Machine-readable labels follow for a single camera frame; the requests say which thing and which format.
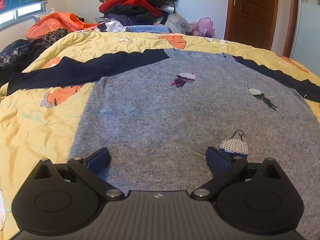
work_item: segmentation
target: wooden door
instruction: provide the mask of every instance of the wooden door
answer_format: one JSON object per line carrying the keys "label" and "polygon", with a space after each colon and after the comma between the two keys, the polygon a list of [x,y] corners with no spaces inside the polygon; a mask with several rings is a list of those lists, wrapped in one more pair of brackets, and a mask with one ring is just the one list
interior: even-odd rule
{"label": "wooden door", "polygon": [[229,0],[225,40],[271,49],[278,0]]}

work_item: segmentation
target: gray knit fabric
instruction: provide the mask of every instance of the gray knit fabric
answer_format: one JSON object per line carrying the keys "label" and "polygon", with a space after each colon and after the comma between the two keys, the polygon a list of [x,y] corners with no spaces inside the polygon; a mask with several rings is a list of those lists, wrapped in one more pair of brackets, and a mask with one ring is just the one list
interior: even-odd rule
{"label": "gray knit fabric", "polygon": [[[250,162],[278,160],[305,204],[298,231],[319,240],[320,125],[303,98],[229,55],[165,51],[171,58],[95,85],[69,157],[107,147],[112,161],[100,176],[120,190],[190,192],[212,178],[208,146],[240,129]],[[196,79],[172,86],[179,73]]]}

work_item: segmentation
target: white logo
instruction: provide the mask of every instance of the white logo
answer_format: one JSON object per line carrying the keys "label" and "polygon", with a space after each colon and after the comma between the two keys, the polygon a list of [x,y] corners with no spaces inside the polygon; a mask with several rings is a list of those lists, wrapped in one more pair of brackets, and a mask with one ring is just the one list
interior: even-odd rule
{"label": "white logo", "polygon": [[163,197],[163,195],[158,193],[157,195],[155,195],[155,197],[156,197],[157,199],[159,199],[159,198]]}

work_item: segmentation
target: red clothing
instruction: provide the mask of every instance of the red clothing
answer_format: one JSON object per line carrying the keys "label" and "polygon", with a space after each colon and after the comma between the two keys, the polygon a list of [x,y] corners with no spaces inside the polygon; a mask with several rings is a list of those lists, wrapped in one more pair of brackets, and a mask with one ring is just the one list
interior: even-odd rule
{"label": "red clothing", "polygon": [[162,13],[154,8],[152,5],[147,3],[147,0],[107,0],[99,7],[99,11],[103,14],[107,13],[108,10],[111,9],[112,6],[115,4],[123,4],[123,5],[135,5],[135,6],[141,6],[143,8],[146,8],[150,11],[153,17],[160,17],[162,16]]}

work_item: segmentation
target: triangular cutout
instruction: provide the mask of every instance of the triangular cutout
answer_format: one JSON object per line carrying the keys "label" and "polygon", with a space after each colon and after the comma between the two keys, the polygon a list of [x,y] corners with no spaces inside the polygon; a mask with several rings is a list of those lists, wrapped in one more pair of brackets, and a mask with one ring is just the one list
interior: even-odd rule
{"label": "triangular cutout", "polygon": [[277,172],[276,168],[269,164],[266,168],[266,171],[263,174],[263,177],[272,178],[272,179],[281,179],[279,173]]}
{"label": "triangular cutout", "polygon": [[47,178],[52,178],[52,174],[49,171],[49,168],[47,165],[42,165],[38,173],[36,174],[35,179],[47,179]]}

